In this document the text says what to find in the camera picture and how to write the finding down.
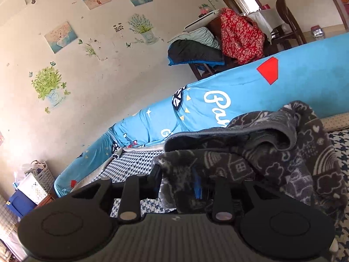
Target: white star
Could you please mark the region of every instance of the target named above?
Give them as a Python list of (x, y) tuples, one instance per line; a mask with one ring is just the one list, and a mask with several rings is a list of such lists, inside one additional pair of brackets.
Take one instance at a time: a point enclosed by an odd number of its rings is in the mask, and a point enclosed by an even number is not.
[(149, 118), (151, 117), (151, 109), (148, 108), (148, 111), (146, 112), (146, 114), (148, 114)]

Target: wooden nightstand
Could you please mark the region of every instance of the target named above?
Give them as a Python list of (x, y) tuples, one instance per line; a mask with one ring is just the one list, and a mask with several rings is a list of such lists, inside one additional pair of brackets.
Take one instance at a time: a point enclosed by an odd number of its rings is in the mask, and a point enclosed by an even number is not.
[(34, 209), (37, 209), (43, 205), (46, 205), (46, 204), (54, 201), (55, 199), (57, 199), (57, 194), (56, 194), (55, 190), (52, 188), (51, 191), (49, 192), (49, 194)]

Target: potted plant decal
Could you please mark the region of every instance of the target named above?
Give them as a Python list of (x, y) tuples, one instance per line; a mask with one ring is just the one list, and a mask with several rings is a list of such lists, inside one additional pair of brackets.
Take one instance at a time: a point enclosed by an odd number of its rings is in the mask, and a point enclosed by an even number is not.
[(154, 26), (151, 22), (144, 16), (140, 16), (139, 14), (134, 14), (129, 20), (130, 29), (135, 33), (140, 33), (147, 45), (156, 43), (158, 38), (156, 38), (151, 31)]
[(31, 81), (36, 92), (39, 94), (38, 98), (44, 100), (48, 98), (52, 107), (57, 106), (66, 95), (70, 92), (66, 88), (67, 83), (61, 82), (62, 75), (58, 74), (59, 71), (55, 68), (46, 67), (40, 70), (35, 79)]

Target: ribbed gray surface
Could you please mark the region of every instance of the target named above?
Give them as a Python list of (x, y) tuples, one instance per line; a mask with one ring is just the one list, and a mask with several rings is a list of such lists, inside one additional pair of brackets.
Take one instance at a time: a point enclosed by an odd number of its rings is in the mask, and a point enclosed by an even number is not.
[[(274, 261), (245, 246), (232, 227), (211, 223), (205, 214), (147, 214), (119, 228), (112, 241), (81, 262)], [(313, 262), (325, 261), (323, 258)]]

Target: chair backrest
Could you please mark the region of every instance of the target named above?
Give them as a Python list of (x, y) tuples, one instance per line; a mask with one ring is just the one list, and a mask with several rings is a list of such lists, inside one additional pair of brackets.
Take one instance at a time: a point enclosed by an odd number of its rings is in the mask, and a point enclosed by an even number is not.
[(276, 10), (282, 20), (287, 23), (292, 31), (300, 36), (303, 43), (306, 43), (302, 30), (297, 23), (296, 19), (292, 15), (290, 9), (286, 5), (286, 0), (276, 0)]

